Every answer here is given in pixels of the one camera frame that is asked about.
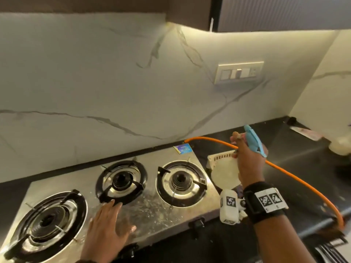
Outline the person's right hand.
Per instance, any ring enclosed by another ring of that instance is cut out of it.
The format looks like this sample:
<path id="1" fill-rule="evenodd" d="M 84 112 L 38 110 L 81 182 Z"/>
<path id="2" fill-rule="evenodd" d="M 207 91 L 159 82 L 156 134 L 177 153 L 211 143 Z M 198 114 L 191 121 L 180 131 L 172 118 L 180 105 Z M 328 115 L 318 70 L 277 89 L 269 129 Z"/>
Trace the person's right hand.
<path id="1" fill-rule="evenodd" d="M 251 151 L 247 144 L 241 143 L 236 146 L 238 149 L 234 154 L 234 158 L 238 161 L 239 180 L 243 188 L 245 189 L 257 182 L 264 182 L 263 167 L 266 158 Z"/>

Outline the blue gas lighter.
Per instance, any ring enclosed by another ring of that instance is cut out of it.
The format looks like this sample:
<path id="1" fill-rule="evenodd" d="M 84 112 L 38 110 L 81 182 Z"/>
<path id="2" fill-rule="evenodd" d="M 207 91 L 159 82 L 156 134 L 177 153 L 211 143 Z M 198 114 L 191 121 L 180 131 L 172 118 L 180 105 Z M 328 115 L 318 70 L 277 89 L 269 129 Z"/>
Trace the blue gas lighter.
<path id="1" fill-rule="evenodd" d="M 264 158 L 266 158 L 267 154 L 264 150 L 263 143 L 261 142 L 256 132 L 253 130 L 253 128 L 251 128 L 251 126 L 249 125 L 245 125 L 244 130 L 245 130 L 245 139 L 246 139 L 248 148 L 251 151 L 258 153 Z"/>

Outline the person's right forearm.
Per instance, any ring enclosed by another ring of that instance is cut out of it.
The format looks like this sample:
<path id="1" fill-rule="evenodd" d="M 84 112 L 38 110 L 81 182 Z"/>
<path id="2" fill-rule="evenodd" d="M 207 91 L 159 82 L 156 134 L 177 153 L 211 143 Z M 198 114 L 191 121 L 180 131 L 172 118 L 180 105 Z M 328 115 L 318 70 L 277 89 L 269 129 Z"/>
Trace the person's right forearm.
<path id="1" fill-rule="evenodd" d="M 286 215 L 254 224 L 263 263 L 316 263 Z"/>

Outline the black stove knob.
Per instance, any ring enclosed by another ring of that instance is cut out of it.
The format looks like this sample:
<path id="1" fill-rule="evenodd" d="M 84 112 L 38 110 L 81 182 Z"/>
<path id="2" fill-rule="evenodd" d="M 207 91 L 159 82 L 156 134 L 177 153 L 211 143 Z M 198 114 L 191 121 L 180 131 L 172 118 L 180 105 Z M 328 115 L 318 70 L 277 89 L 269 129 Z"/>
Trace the black stove knob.
<path id="1" fill-rule="evenodd" d="M 129 258 L 133 258 L 135 252 L 139 249 L 138 243 L 131 243 L 122 248 L 120 253 L 118 254 L 119 260 L 125 260 Z"/>
<path id="2" fill-rule="evenodd" d="M 199 238 L 199 230 L 205 227 L 204 223 L 205 223 L 204 217 L 196 218 L 194 221 L 190 221 L 188 223 L 189 229 L 191 231 L 192 239 Z"/>

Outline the small black burner pan support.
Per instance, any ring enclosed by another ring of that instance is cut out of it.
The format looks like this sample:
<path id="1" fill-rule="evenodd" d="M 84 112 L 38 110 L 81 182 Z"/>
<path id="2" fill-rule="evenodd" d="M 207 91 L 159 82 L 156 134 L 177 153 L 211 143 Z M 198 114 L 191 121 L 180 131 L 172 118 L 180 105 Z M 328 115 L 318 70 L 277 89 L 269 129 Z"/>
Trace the small black burner pan support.
<path id="1" fill-rule="evenodd" d="M 101 203 L 115 200 L 128 204 L 137 199 L 146 188 L 147 170 L 136 160 L 119 161 L 104 169 L 95 185 L 95 194 Z"/>
<path id="2" fill-rule="evenodd" d="M 171 206 L 193 206 L 204 198 L 209 187 L 204 171 L 191 161 L 176 160 L 158 167 L 156 190 Z"/>

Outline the cream plastic basket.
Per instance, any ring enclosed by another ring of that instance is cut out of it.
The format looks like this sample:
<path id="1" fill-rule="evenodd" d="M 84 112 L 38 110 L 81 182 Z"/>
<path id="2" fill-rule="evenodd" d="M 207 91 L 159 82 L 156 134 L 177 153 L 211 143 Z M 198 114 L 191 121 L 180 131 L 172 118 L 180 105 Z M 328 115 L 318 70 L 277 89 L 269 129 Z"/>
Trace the cream plastic basket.
<path id="1" fill-rule="evenodd" d="M 213 171 L 216 166 L 223 172 L 239 172 L 237 159 L 234 158 L 235 150 L 212 154 L 207 157 L 206 170 Z"/>

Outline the stainless steel gas stove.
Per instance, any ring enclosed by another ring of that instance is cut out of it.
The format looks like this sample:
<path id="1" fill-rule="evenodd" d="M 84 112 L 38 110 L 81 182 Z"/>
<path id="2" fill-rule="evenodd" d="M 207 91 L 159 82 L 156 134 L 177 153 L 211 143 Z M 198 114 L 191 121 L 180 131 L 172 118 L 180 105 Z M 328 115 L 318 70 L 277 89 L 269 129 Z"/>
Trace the stainless steel gas stove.
<path id="1" fill-rule="evenodd" d="M 121 226 L 126 226 L 127 224 L 137 227 L 136 231 L 129 236 L 126 245 L 138 243 L 140 249 L 186 231 L 189 229 L 188 223 L 194 221 L 196 218 L 204 217 L 205 221 L 208 221 L 219 216 L 219 194 L 194 152 L 179 155 L 173 147 L 170 147 L 119 161 L 124 160 L 136 160 L 140 162 L 147 170 L 148 175 L 146 188 L 143 193 L 134 201 L 122 205 L 122 209 L 116 220 L 117 233 L 119 233 Z M 156 190 L 158 167 L 163 167 L 167 163 L 176 160 L 191 161 L 199 166 L 204 171 L 208 185 L 210 186 L 201 201 L 187 208 L 178 208 L 169 205 L 159 196 Z M 73 241 L 58 256 L 44 263 L 74 263 L 79 260 L 89 221 L 104 204 L 99 201 L 95 194 L 97 179 L 105 168 L 116 162 L 32 182 L 2 244 L 0 263 L 13 263 L 12 261 L 4 260 L 4 247 L 9 243 L 10 236 L 14 233 L 15 226 L 19 223 L 20 219 L 30 211 L 29 207 L 35 206 L 53 194 L 73 189 L 80 191 L 87 202 L 86 220 L 76 237 L 77 241 Z"/>

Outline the round white plate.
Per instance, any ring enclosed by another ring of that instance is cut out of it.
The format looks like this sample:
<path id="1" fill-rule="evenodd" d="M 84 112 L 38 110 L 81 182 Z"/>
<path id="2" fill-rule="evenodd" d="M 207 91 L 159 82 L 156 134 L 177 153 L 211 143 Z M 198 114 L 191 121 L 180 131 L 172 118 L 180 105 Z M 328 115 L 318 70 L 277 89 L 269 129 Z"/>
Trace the round white plate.
<path id="1" fill-rule="evenodd" d="M 219 159 L 211 172 L 211 178 L 215 186 L 222 190 L 231 190 L 241 185 L 237 159 L 233 157 Z"/>

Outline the blue stove sticker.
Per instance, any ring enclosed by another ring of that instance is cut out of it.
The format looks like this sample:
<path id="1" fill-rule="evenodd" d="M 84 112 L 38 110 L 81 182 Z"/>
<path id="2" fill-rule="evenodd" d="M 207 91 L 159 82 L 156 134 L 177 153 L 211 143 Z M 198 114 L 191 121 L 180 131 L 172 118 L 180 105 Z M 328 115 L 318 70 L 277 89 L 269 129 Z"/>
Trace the blue stove sticker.
<path id="1" fill-rule="evenodd" d="M 193 152 L 191 146 L 188 143 L 173 146 L 179 155 L 188 154 Z"/>

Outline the black wristband with markers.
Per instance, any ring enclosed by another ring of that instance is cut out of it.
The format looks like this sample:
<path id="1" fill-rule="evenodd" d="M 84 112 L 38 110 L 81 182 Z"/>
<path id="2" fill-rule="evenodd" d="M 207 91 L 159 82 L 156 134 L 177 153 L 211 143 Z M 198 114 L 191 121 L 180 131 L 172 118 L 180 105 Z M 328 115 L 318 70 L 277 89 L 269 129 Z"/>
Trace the black wristband with markers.
<path id="1" fill-rule="evenodd" d="M 279 190 L 265 181 L 255 182 L 243 190 L 245 212 L 252 224 L 286 215 L 288 205 Z"/>

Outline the grey fluted upper cabinet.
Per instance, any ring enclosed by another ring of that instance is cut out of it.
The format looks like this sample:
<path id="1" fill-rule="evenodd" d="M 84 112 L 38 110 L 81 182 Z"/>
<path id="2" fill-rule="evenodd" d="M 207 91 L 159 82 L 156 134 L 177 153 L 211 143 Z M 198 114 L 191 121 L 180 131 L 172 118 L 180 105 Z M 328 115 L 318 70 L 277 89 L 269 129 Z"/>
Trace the grey fluted upper cabinet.
<path id="1" fill-rule="evenodd" d="M 351 29 L 351 0 L 222 0 L 212 31 Z"/>

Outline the metal dish rack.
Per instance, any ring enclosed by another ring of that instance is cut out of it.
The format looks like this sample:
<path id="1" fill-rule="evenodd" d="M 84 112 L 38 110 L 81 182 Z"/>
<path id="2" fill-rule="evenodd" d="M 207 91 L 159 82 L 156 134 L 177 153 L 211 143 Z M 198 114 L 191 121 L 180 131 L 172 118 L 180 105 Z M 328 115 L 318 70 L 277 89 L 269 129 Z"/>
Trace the metal dish rack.
<path id="1" fill-rule="evenodd" d="M 350 245 L 346 236 L 342 236 L 313 247 L 311 253 L 317 263 L 351 263 L 351 255 L 343 255 L 338 250 L 340 247 L 350 247 Z"/>

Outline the dark brown upper cabinet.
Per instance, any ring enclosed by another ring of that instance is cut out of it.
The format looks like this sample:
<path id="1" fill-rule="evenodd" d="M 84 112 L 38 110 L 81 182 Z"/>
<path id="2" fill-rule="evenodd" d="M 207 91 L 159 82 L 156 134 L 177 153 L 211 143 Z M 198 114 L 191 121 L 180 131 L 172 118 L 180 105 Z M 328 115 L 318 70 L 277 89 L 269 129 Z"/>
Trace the dark brown upper cabinet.
<path id="1" fill-rule="evenodd" d="M 166 20 L 209 30 L 216 0 L 0 0 L 4 13 L 165 13 Z"/>

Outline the white wall switch panel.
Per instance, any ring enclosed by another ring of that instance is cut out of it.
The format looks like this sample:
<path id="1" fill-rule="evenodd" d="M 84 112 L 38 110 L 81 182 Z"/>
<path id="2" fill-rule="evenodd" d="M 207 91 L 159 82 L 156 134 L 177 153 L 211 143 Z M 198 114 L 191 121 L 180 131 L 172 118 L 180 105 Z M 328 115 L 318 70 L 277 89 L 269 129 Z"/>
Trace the white wall switch panel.
<path id="1" fill-rule="evenodd" d="M 217 66 L 214 84 L 227 82 L 246 82 L 256 80 L 261 76 L 264 61 L 219 64 Z"/>

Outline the black handled kitchen knife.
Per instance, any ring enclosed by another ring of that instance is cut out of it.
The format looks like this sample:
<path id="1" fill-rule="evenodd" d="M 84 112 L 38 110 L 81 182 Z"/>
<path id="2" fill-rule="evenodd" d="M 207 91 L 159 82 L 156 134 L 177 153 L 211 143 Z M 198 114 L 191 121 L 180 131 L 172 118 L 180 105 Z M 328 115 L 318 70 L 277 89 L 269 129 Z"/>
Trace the black handled kitchen knife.
<path id="1" fill-rule="evenodd" d="M 289 117 L 289 119 L 287 120 L 286 123 L 287 123 L 287 125 L 289 125 L 289 128 L 292 131 L 294 131 L 298 134 L 301 134 L 310 140 L 319 141 L 323 138 L 323 136 L 321 134 L 319 134 L 318 132 L 315 132 L 315 131 L 307 129 L 307 128 L 298 127 L 297 126 L 297 119 L 295 117 Z"/>

